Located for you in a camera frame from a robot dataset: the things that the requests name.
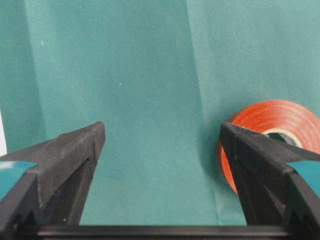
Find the teal cloth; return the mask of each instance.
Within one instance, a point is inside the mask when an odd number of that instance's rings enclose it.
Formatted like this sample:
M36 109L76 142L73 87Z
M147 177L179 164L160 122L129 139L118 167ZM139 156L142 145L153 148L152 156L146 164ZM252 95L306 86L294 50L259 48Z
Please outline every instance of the teal cloth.
M0 161L0 201L16 185L26 170L37 165L28 161Z
M258 101L320 116L320 2L0 0L9 151L102 120L81 224L243 225L220 124Z
M320 198L320 162L312 160L303 160L288 162L287 165L294 168L303 180L312 188Z

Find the orange tape roll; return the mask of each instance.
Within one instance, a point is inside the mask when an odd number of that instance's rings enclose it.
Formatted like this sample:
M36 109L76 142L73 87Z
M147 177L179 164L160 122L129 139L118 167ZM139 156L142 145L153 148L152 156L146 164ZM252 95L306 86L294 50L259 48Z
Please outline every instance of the orange tape roll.
M320 120L305 107L290 101L269 100L239 110L229 120L239 127L275 135L288 144L320 154ZM219 167L233 191L237 192L224 149L218 140Z

